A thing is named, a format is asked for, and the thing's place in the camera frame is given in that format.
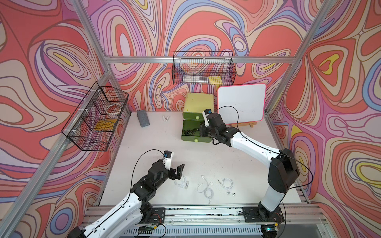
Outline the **green top drawer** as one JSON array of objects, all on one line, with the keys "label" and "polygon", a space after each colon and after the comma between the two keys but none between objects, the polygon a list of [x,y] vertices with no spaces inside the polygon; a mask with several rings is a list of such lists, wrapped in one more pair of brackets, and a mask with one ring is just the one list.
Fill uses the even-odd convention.
[{"label": "green top drawer", "polygon": [[187,120],[187,121],[199,121],[199,122],[204,121],[204,117],[202,115],[202,112],[201,113],[199,113],[199,112],[183,112],[182,115],[183,115],[183,119]]}]

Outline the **green drawer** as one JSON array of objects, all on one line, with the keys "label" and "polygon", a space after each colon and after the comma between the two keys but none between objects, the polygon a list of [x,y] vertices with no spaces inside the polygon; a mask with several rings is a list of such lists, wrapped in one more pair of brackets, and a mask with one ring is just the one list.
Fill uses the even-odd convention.
[{"label": "green drawer", "polygon": [[201,113],[199,113],[199,112],[183,112],[182,115],[183,115],[183,119],[187,120],[187,121],[199,121],[199,122],[204,121],[204,117],[202,115],[202,112]]},{"label": "green drawer", "polygon": [[184,130],[198,129],[198,128],[200,128],[200,126],[201,126],[201,122],[199,122],[199,121],[183,120],[181,139],[183,141],[188,141],[188,142],[211,143],[212,138],[210,138],[210,137],[183,136]]}]

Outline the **black earphones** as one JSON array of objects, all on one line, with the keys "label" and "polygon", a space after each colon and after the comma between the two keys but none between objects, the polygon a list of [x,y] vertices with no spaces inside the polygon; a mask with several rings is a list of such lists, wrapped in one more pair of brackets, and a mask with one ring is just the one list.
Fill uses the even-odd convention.
[{"label": "black earphones", "polygon": [[191,136],[196,136],[196,137],[202,136],[200,128],[190,130],[190,135]]},{"label": "black earphones", "polygon": [[184,130],[183,136],[194,136],[194,130]]}]

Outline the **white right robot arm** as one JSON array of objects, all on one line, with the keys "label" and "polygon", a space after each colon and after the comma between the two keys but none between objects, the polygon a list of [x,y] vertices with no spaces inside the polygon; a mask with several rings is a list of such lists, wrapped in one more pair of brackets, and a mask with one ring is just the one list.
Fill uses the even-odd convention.
[{"label": "white right robot arm", "polygon": [[200,135],[217,141],[213,145],[225,144],[238,149],[260,161],[268,169],[268,189],[257,208],[257,216],[268,222],[281,204],[291,185],[300,175],[297,161],[289,149],[278,150],[266,146],[241,132],[238,128],[228,127],[218,113],[210,109],[202,113],[204,122]]}]

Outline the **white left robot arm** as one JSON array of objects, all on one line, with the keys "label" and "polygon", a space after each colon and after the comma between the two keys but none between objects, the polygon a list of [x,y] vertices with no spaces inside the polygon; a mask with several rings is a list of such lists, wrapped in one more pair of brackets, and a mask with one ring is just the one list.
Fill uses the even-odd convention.
[{"label": "white left robot arm", "polygon": [[86,226],[71,230],[68,238],[118,238],[129,228],[142,221],[149,221],[152,205],[149,201],[156,195],[158,188],[168,179],[180,180],[185,164],[177,168],[166,168],[162,159],[153,163],[147,172],[135,183],[128,195],[105,215]]}]

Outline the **white earphones left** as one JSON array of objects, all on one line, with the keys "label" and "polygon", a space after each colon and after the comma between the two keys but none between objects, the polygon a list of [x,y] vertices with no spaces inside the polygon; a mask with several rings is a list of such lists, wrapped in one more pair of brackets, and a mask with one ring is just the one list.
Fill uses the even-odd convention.
[{"label": "white earphones left", "polygon": [[174,184],[179,188],[187,189],[189,187],[189,180],[183,176],[180,179],[174,180]]}]

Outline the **white earphones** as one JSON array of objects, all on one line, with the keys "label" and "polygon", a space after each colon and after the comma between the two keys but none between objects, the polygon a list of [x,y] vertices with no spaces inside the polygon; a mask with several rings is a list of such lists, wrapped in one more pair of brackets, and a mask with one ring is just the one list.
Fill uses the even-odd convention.
[{"label": "white earphones", "polygon": [[174,180],[174,184],[179,188],[187,189],[189,187],[189,180],[183,176],[180,179]]},{"label": "white earphones", "polygon": [[198,193],[202,193],[204,197],[208,200],[208,205],[210,205],[214,197],[214,191],[212,189],[213,182],[208,181],[205,175],[201,175],[201,178],[203,179],[203,182],[198,185],[196,191]]},{"label": "white earphones", "polygon": [[236,196],[236,193],[232,192],[232,188],[234,187],[234,181],[231,178],[218,179],[217,181],[226,191],[227,195]]}]

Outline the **yellow pink drawer cabinet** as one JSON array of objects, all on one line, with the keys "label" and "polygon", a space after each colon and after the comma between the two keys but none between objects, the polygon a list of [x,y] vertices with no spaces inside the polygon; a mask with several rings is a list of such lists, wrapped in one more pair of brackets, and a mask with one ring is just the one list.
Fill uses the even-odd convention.
[{"label": "yellow pink drawer cabinet", "polygon": [[214,112],[214,95],[204,93],[187,93],[183,112],[203,112],[211,109]]}]

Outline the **white earphones middle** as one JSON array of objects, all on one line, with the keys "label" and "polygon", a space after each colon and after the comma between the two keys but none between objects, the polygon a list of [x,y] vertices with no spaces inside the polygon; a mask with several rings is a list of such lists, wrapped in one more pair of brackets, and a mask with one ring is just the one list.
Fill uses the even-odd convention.
[{"label": "white earphones middle", "polygon": [[212,189],[213,182],[208,181],[205,175],[201,175],[201,178],[203,179],[203,182],[198,185],[196,191],[198,193],[202,193],[204,197],[208,200],[208,205],[210,205],[214,197],[214,191]]}]

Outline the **white earphones right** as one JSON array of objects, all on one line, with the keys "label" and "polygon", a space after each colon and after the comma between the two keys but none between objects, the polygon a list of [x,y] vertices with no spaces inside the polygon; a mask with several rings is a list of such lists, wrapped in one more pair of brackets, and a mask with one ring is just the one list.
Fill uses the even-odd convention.
[{"label": "white earphones right", "polygon": [[217,181],[226,191],[227,195],[236,196],[236,193],[232,192],[232,188],[234,187],[234,181],[231,178],[218,179]]}]

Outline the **pink framed whiteboard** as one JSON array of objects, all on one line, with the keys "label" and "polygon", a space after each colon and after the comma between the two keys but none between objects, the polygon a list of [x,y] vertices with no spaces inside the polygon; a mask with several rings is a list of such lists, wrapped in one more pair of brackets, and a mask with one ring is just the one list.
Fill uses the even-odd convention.
[{"label": "pink framed whiteboard", "polygon": [[226,124],[261,121],[265,112],[266,85],[243,84],[220,87],[218,114]]}]

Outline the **wooden whiteboard easel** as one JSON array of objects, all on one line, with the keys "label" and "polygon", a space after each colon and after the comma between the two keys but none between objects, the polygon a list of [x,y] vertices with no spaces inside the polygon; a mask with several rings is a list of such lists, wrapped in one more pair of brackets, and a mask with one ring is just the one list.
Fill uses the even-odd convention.
[{"label": "wooden whiteboard easel", "polygon": [[249,126],[250,128],[253,128],[255,125],[257,125],[257,122],[238,123],[237,127]]}]

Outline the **grey felt eraser block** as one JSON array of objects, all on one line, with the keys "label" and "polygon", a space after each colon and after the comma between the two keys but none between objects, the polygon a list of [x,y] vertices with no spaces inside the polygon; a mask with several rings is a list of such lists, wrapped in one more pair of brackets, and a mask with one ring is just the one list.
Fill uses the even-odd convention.
[{"label": "grey felt eraser block", "polygon": [[145,110],[137,111],[137,117],[142,128],[150,125],[149,118]]}]

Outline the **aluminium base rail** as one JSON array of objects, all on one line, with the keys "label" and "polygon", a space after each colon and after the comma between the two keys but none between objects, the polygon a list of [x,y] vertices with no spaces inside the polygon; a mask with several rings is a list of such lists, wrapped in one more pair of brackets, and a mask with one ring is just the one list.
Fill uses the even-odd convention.
[{"label": "aluminium base rail", "polygon": [[255,217],[252,204],[158,205],[153,225],[139,224],[122,232],[122,238],[333,238],[334,234],[316,204],[280,205],[267,222]]}]

